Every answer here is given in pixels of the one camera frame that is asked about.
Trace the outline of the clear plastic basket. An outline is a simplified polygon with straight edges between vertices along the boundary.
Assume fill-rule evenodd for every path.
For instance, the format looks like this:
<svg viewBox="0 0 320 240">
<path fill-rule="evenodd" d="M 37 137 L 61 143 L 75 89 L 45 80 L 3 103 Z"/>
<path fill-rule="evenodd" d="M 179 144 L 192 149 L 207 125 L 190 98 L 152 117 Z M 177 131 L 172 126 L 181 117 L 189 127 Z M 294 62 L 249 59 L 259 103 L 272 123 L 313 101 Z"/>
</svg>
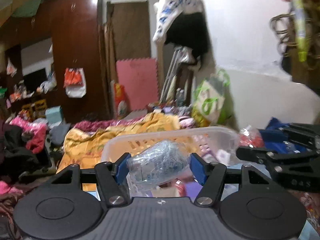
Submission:
<svg viewBox="0 0 320 240">
<path fill-rule="evenodd" d="M 239 146 L 238 133 L 221 126 L 120 135 L 105 144 L 101 161 L 114 163 L 126 152 L 134 156 L 162 140 L 182 143 L 190 153 L 202 157 L 210 154 L 209 159 L 215 158 L 220 150 L 234 154 Z"/>
</svg>

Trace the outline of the blue patterned plastic bag bundle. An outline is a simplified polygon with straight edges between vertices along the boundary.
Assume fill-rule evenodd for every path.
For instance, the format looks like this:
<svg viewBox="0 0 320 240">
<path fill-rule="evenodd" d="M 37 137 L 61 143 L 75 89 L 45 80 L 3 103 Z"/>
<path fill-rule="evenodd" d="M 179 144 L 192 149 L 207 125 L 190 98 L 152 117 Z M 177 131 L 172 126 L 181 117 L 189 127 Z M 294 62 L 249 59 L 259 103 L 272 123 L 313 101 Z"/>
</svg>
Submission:
<svg viewBox="0 0 320 240">
<path fill-rule="evenodd" d="M 126 161 L 136 188 L 149 190 L 177 178 L 189 168 L 190 151 L 179 142 L 162 140 Z"/>
</svg>

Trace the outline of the red item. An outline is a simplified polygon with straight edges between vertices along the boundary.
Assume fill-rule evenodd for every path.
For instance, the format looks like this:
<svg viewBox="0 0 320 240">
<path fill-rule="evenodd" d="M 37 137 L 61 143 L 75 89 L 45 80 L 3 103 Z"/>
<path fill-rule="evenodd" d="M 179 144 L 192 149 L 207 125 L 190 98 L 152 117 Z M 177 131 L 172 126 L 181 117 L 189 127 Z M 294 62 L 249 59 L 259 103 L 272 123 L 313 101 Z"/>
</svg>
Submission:
<svg viewBox="0 0 320 240">
<path fill-rule="evenodd" d="M 240 129 L 240 146 L 248 146 L 251 148 L 262 148 L 264 147 L 263 138 L 258 129 L 248 125 L 245 128 Z"/>
</svg>

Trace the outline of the blue fabric bag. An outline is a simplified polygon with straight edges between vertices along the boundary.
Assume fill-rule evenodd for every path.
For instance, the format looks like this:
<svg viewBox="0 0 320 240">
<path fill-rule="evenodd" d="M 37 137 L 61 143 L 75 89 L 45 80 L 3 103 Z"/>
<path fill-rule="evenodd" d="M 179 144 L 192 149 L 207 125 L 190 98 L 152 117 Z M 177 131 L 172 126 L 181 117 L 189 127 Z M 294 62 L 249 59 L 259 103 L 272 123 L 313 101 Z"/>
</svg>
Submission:
<svg viewBox="0 0 320 240">
<path fill-rule="evenodd" d="M 265 148 L 279 154 L 306 152 L 305 147 L 289 142 L 287 134 L 280 130 L 280 128 L 288 125 L 288 123 L 282 123 L 277 118 L 271 118 L 264 129 L 259 129 Z"/>
</svg>

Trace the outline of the green white shopping bag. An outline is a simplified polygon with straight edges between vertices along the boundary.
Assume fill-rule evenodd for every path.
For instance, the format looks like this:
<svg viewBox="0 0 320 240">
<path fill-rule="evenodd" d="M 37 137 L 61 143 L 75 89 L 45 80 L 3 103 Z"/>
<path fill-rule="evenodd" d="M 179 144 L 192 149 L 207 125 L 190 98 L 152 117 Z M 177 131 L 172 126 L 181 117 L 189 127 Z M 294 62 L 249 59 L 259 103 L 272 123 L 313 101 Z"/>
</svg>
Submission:
<svg viewBox="0 0 320 240">
<path fill-rule="evenodd" d="M 229 122 L 233 116 L 230 83 L 227 72 L 220 69 L 197 86 L 191 111 L 196 126 L 224 126 Z"/>
</svg>

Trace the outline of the hanging brown bag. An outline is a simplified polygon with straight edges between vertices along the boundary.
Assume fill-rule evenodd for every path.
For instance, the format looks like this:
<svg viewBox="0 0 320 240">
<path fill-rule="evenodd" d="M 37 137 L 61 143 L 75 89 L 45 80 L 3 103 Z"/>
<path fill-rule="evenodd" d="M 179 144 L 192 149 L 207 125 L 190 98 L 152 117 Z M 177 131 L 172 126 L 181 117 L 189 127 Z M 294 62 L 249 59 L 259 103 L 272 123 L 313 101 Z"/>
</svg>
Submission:
<svg viewBox="0 0 320 240">
<path fill-rule="evenodd" d="M 294 13 L 289 14 L 287 34 L 283 38 L 283 68 L 291 75 L 292 81 L 302 83 L 319 93 L 319 3 L 308 0 L 304 3 L 305 38 L 298 39 L 295 29 Z"/>
</svg>

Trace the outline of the orange white shopping bag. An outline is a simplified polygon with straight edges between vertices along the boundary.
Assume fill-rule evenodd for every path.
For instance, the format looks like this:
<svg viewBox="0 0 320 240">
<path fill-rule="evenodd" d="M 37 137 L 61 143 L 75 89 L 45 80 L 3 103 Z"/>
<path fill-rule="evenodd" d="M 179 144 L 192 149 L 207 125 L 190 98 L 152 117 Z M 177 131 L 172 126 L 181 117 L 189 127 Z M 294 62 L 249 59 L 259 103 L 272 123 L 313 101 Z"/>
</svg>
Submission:
<svg viewBox="0 0 320 240">
<path fill-rule="evenodd" d="M 69 98 L 86 95 L 86 79 L 83 68 L 66 68 L 63 87 Z"/>
</svg>

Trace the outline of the pink foam mat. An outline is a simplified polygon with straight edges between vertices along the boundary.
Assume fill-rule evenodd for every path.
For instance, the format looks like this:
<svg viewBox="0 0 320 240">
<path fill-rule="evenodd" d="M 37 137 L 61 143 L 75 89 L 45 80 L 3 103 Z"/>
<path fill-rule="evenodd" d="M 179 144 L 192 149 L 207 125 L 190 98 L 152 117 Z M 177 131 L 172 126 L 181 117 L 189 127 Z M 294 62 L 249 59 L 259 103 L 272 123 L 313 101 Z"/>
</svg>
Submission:
<svg viewBox="0 0 320 240">
<path fill-rule="evenodd" d="M 144 109 L 158 100 L 157 61 L 153 58 L 127 59 L 116 62 L 118 81 L 124 86 L 129 108 Z"/>
</svg>

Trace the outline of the dark red wooden wardrobe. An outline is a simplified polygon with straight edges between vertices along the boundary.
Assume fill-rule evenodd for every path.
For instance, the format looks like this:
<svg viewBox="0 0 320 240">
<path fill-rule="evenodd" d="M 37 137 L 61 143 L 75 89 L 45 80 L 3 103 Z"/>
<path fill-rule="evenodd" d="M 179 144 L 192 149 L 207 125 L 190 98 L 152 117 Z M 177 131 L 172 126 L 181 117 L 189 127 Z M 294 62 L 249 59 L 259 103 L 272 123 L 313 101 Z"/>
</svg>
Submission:
<svg viewBox="0 0 320 240">
<path fill-rule="evenodd" d="M 6 49 L 22 48 L 51 38 L 57 89 L 49 92 L 49 107 L 61 106 L 67 122 L 85 117 L 107 120 L 110 110 L 104 64 L 101 0 L 47 0 L 32 18 L 9 18 L 1 26 L 1 42 Z M 64 75 L 67 68 L 81 68 L 86 94 L 67 96 Z"/>
</svg>

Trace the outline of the brown wooden door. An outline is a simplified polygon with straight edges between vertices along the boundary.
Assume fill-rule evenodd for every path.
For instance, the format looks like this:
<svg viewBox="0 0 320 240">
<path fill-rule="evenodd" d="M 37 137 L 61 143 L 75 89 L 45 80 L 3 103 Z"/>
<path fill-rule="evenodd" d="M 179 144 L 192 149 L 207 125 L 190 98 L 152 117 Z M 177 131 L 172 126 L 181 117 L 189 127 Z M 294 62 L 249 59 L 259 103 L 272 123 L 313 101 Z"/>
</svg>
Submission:
<svg viewBox="0 0 320 240">
<path fill-rule="evenodd" d="M 151 57 L 149 2 L 107 2 L 116 60 Z"/>
</svg>

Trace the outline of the white hooded garment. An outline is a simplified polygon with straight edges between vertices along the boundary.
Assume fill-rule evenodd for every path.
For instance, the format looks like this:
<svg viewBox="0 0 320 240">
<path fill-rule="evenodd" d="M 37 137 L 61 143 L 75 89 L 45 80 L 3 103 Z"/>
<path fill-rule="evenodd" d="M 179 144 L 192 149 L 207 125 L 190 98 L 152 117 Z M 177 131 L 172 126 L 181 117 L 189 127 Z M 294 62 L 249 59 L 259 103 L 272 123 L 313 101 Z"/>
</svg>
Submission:
<svg viewBox="0 0 320 240">
<path fill-rule="evenodd" d="M 158 0 L 154 4 L 156 30 L 153 42 L 157 56 L 166 44 L 187 47 L 201 70 L 214 72 L 216 65 L 202 0 Z"/>
</svg>

